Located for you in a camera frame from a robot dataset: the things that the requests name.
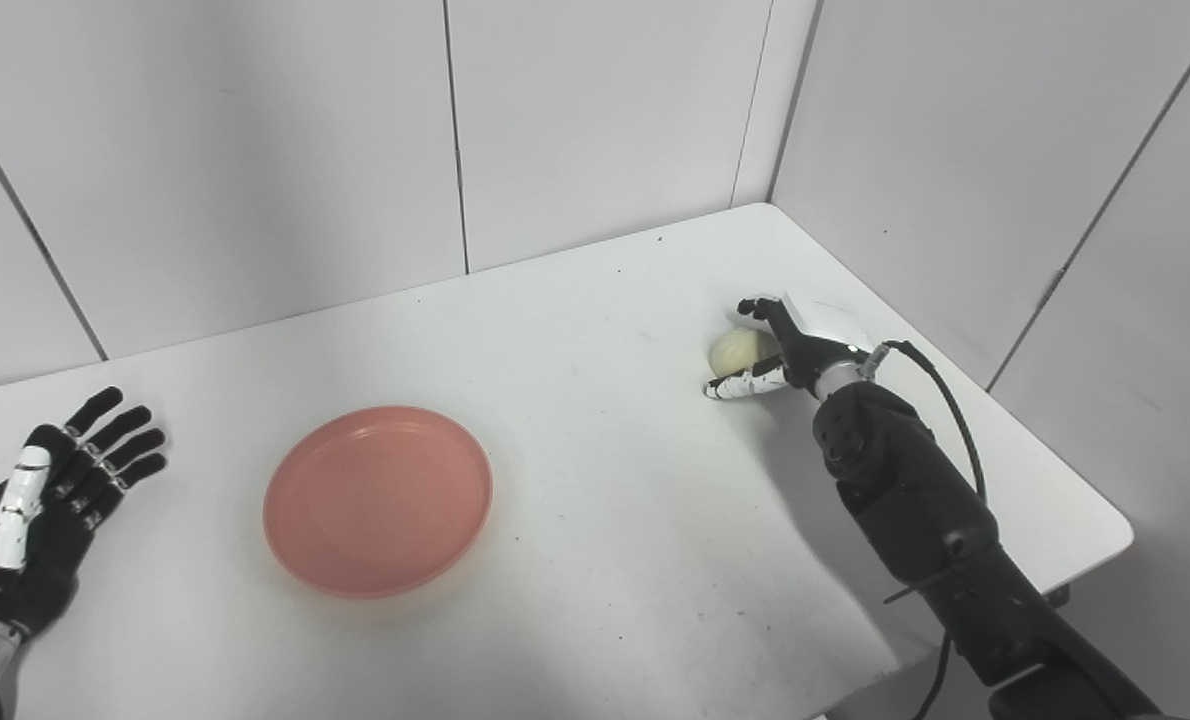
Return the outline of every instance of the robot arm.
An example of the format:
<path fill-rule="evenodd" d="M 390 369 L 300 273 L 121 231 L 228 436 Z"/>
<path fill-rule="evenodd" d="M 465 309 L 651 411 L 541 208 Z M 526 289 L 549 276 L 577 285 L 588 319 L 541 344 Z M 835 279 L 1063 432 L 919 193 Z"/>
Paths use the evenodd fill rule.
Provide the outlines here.
<path fill-rule="evenodd" d="M 63 427 L 39 425 L 0 482 L 0 720 L 13 714 L 15 659 L 65 611 L 98 527 L 130 487 L 164 469 L 161 430 L 124 440 L 151 420 L 144 406 L 87 437 L 123 397 L 106 388 Z"/>
<path fill-rule="evenodd" d="M 933 609 L 978 678 L 998 685 L 989 706 L 996 720 L 1159 716 L 1008 557 L 994 514 L 914 407 L 873 382 L 883 345 L 868 353 L 807 336 L 783 301 L 747 300 L 738 311 L 768 320 L 782 346 L 782 356 L 764 365 L 781 368 L 783 384 L 822 401 L 813 436 L 839 500 L 888 571 Z M 706 393 L 763 389 L 735 382 L 741 375 L 718 378 Z M 727 392 L 719 392 L 726 383 Z"/>

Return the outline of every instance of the table surface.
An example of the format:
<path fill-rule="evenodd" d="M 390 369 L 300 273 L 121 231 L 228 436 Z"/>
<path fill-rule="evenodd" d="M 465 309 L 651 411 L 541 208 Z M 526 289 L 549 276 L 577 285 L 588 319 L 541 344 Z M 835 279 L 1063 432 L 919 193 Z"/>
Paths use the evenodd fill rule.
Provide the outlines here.
<path fill-rule="evenodd" d="M 931 278 L 929 282 L 948 282 Z M 1130 543 L 1110 503 L 769 205 L 0 387 L 0 477 L 38 421 L 119 384 L 170 465 L 102 526 L 68 615 L 29 649 L 20 719 L 800 720 L 939 633 L 839 506 L 802 392 L 706 400 L 737 300 L 793 292 L 910 338 L 960 400 L 1007 550 L 1042 589 Z M 935 387 L 912 400 L 966 468 Z M 267 550 L 284 452 L 359 407 L 480 439 L 494 501 L 471 551 L 380 601 L 317 594 Z"/>

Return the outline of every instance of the wall seam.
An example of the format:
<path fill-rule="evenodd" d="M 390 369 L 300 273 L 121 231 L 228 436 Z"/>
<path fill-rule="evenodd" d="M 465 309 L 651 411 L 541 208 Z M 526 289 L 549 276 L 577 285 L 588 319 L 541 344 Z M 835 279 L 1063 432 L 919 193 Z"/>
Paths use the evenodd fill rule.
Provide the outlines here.
<path fill-rule="evenodd" d="M 471 249 L 466 244 L 466 192 L 462 182 L 462 132 L 457 124 L 457 88 L 453 83 L 453 31 L 447 19 L 447 0 L 444 5 L 444 56 L 447 60 L 447 104 L 453 114 L 453 163 L 457 165 L 457 214 L 462 220 L 462 270 L 471 274 Z"/>
<path fill-rule="evenodd" d="M 804 54 L 800 55 L 800 70 L 795 74 L 795 90 L 791 92 L 791 106 L 787 109 L 787 124 L 782 126 L 782 143 L 777 146 L 777 161 L 774 163 L 774 176 L 768 183 L 768 199 L 774 201 L 774 192 L 777 190 L 777 177 L 782 174 L 782 159 L 787 156 L 787 143 L 791 139 L 791 125 L 795 123 L 795 109 L 800 106 L 800 92 L 804 89 L 804 74 L 809 69 L 809 56 L 813 54 L 813 42 L 818 36 L 818 24 L 822 20 L 822 6 L 827 0 L 818 0 L 813 8 L 813 19 L 809 20 L 809 35 L 804 37 Z"/>
<path fill-rule="evenodd" d="M 769 0 L 768 15 L 764 17 L 764 38 L 759 44 L 759 60 L 754 62 L 754 82 L 751 83 L 751 101 L 746 106 L 746 124 L 743 126 L 743 144 L 737 149 L 737 169 L 733 173 L 733 190 L 728 193 L 728 206 L 732 208 L 737 200 L 737 181 L 743 176 L 743 159 L 746 156 L 746 136 L 751 132 L 751 115 L 754 113 L 754 96 L 759 95 L 759 71 L 764 68 L 764 52 L 768 50 L 768 27 L 774 21 L 774 5 L 777 0 Z"/>
<path fill-rule="evenodd" d="M 14 190 L 13 183 L 10 182 L 10 176 L 4 171 L 4 167 L 0 165 L 0 187 L 5 192 L 5 195 L 10 198 L 10 204 L 13 205 L 13 209 L 18 213 L 18 219 L 27 228 L 27 233 L 31 234 L 31 240 L 35 243 L 36 250 L 43 258 L 48 268 L 48 273 L 52 274 L 54 282 L 57 283 L 57 288 L 61 290 L 61 295 L 65 298 L 65 303 L 70 306 L 70 312 L 79 320 L 79 326 L 83 328 L 84 334 L 88 336 L 88 343 L 92 343 L 93 351 L 98 352 L 98 358 L 101 361 L 109 361 L 109 356 L 106 353 L 106 348 L 102 346 L 101 340 L 98 339 L 98 332 L 93 331 L 92 323 L 88 323 L 88 315 L 84 314 L 83 307 L 79 306 L 79 300 L 75 299 L 75 293 L 70 290 L 70 284 L 65 282 L 65 277 L 61 274 L 60 267 L 57 267 L 57 261 L 52 258 L 52 252 L 48 250 L 48 245 L 43 242 L 43 237 L 39 236 L 39 230 L 36 227 L 35 220 L 31 219 L 31 214 L 25 209 L 25 205 L 21 204 L 21 198 L 18 196 L 18 192 Z"/>
<path fill-rule="evenodd" d="M 1106 199 L 1102 200 L 1102 205 L 1100 205 L 1097 211 L 1092 214 L 1092 220 L 1090 220 L 1088 227 L 1084 228 L 1084 233 L 1081 234 L 1079 240 L 1075 243 L 1075 249 L 1072 249 L 1071 255 L 1067 256 L 1066 263 L 1063 263 L 1061 268 L 1057 270 L 1056 278 L 1053 278 L 1047 290 L 1044 292 L 1044 295 L 1039 299 L 1038 305 L 1035 305 L 1035 308 L 1031 312 L 1031 318 L 1026 319 L 1026 325 L 1023 325 L 1021 332 L 1017 333 L 1016 340 L 1012 343 L 1010 348 L 1008 348 L 1007 355 L 1003 356 L 996 372 L 991 376 L 991 382 L 987 383 L 985 392 L 992 392 L 996 383 L 998 383 L 998 378 L 1002 377 L 1003 372 L 1008 368 L 1008 364 L 1012 363 L 1012 357 L 1017 353 L 1017 348 L 1021 348 L 1021 343 L 1023 343 L 1026 340 L 1026 336 L 1031 333 L 1031 328 L 1034 327 L 1035 320 L 1039 319 L 1039 314 L 1044 312 L 1044 307 L 1048 306 L 1048 301 L 1052 300 L 1053 293 L 1057 292 L 1057 286 L 1060 286 L 1061 280 L 1066 277 L 1066 271 L 1070 270 L 1071 264 L 1075 263 L 1076 256 L 1079 256 L 1081 251 L 1084 250 L 1084 245 L 1088 243 L 1089 236 L 1092 236 L 1094 230 L 1097 227 L 1098 223 L 1101 223 L 1102 215 L 1106 214 L 1106 209 L 1110 208 L 1111 201 L 1115 200 L 1115 196 L 1120 193 L 1120 188 L 1125 186 L 1125 180 L 1129 177 L 1129 173 L 1133 173 L 1133 168 L 1138 164 L 1138 159 L 1142 158 L 1142 151 L 1151 142 L 1151 138 L 1154 137 L 1155 131 L 1159 129 L 1159 124 L 1163 123 L 1163 119 L 1165 119 L 1169 109 L 1172 109 L 1172 104 L 1175 104 L 1177 96 L 1180 95 L 1180 90 L 1186 87 L 1186 82 L 1189 81 L 1190 63 L 1186 65 L 1186 69 L 1183 70 L 1180 77 L 1177 79 L 1175 88 L 1172 88 L 1167 99 L 1163 102 L 1163 107 L 1155 114 L 1154 120 L 1152 120 L 1151 127 L 1147 129 L 1147 133 L 1142 136 L 1142 140 L 1138 143 L 1138 148 L 1133 151 L 1133 155 L 1129 156 L 1129 161 L 1125 164 L 1125 169 L 1121 170 L 1120 176 L 1116 177 L 1115 183 L 1111 184 L 1111 190 L 1107 193 Z"/>

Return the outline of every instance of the pink plate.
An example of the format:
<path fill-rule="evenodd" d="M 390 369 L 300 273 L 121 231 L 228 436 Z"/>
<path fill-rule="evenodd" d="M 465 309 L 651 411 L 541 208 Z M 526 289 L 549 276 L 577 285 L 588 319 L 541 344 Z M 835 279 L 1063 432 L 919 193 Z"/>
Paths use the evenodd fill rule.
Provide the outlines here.
<path fill-rule="evenodd" d="M 306 584 L 383 597 L 450 569 L 491 497 L 489 461 L 462 425 L 420 407 L 370 407 L 289 451 L 262 522 L 275 557 Z"/>

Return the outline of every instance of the black cable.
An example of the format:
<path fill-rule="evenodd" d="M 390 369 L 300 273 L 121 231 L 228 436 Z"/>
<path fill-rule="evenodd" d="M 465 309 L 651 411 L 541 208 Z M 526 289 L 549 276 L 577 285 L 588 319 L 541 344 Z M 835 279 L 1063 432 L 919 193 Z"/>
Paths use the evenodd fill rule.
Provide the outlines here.
<path fill-rule="evenodd" d="M 987 501 L 987 480 L 982 472 L 982 459 L 978 456 L 978 446 L 973 442 L 973 433 L 969 432 L 969 422 L 964 419 L 964 413 L 960 412 L 959 402 L 956 402 L 956 395 L 952 395 L 951 388 L 947 387 L 942 375 L 933 367 L 933 361 L 928 359 L 928 356 L 920 352 L 919 348 L 912 345 L 909 340 L 887 342 L 884 345 L 895 348 L 902 355 L 910 357 L 921 370 L 928 374 L 928 377 L 933 378 L 933 382 L 937 383 L 937 389 L 942 392 L 942 397 L 946 400 L 947 407 L 951 408 L 951 415 L 956 419 L 957 427 L 960 428 L 960 437 L 964 438 L 964 447 L 969 452 L 969 465 L 973 467 L 973 487 L 978 492 L 978 497 L 982 497 L 982 502 L 984 503 Z M 923 720 L 925 716 L 928 716 L 928 710 L 932 710 L 938 694 L 942 691 L 942 683 L 946 683 L 946 670 L 950 664 L 951 633 L 942 633 L 942 650 L 937 653 L 937 671 L 933 675 L 933 684 L 929 685 L 928 694 L 925 694 L 923 702 L 920 703 L 919 710 L 915 710 L 912 720 Z"/>
<path fill-rule="evenodd" d="M 937 674 L 933 675 L 933 684 L 929 685 L 928 694 L 925 694 L 923 702 L 920 703 L 919 710 L 915 710 L 915 716 L 912 716 L 912 720 L 923 720 L 925 716 L 928 716 L 928 710 L 932 710 L 938 694 L 942 691 L 942 683 L 946 682 L 946 669 L 950 665 L 951 633 L 942 633 L 942 650 L 937 653 Z"/>
<path fill-rule="evenodd" d="M 978 492 L 978 497 L 982 497 L 982 502 L 987 501 L 987 480 L 982 474 L 982 459 L 978 457 L 978 446 L 973 443 L 973 433 L 969 432 L 969 424 L 964 420 L 964 413 L 960 413 L 960 405 L 956 402 L 956 396 L 951 395 L 951 388 L 946 386 L 946 381 L 942 381 L 942 375 L 937 371 L 933 367 L 933 361 L 928 359 L 923 352 L 920 352 L 917 348 L 912 345 L 909 340 L 902 342 L 887 342 L 884 345 L 897 350 L 902 355 L 910 357 L 920 369 L 923 370 L 933 378 L 937 383 L 937 389 L 942 392 L 942 397 L 946 397 L 946 405 L 951 408 L 951 415 L 956 417 L 956 425 L 960 428 L 960 436 L 964 437 L 964 447 L 969 451 L 969 465 L 973 467 L 973 486 Z"/>

